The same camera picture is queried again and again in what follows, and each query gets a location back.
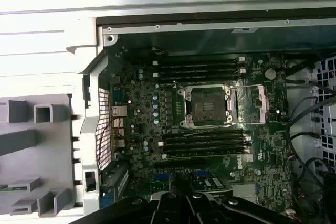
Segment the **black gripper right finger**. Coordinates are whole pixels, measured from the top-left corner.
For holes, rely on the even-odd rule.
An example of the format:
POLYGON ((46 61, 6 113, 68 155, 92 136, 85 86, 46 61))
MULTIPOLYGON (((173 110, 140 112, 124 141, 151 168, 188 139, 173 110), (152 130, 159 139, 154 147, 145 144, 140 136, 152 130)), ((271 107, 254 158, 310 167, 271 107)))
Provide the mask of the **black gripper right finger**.
POLYGON ((209 192, 195 191, 193 175, 183 175, 183 204, 195 223, 296 223, 297 220, 233 195, 224 185, 224 199, 217 202, 209 192))

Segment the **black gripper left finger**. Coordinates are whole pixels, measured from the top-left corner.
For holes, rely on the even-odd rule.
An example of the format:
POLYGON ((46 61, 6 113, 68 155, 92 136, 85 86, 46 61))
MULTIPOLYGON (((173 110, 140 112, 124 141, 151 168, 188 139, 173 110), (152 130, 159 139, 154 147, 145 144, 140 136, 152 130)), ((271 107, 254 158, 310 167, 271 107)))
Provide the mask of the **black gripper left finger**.
POLYGON ((173 173, 169 191, 152 195, 150 201, 140 196, 128 197, 101 208, 73 223, 173 223, 178 222, 183 196, 183 175, 173 173))

